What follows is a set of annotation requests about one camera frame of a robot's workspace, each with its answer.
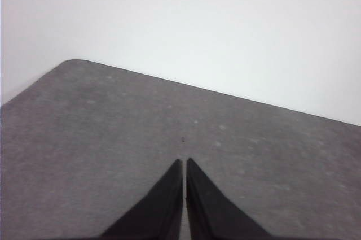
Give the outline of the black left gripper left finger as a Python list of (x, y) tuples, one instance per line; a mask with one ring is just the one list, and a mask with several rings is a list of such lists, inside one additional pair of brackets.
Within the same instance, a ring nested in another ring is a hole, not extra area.
[(179, 239), (183, 168), (177, 159), (150, 191), (104, 233), (103, 239)]

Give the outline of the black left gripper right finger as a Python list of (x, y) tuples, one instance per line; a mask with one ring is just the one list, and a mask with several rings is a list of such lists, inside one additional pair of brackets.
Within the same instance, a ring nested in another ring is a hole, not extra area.
[(271, 239), (272, 235), (232, 203), (192, 159), (186, 167), (187, 211), (192, 239)]

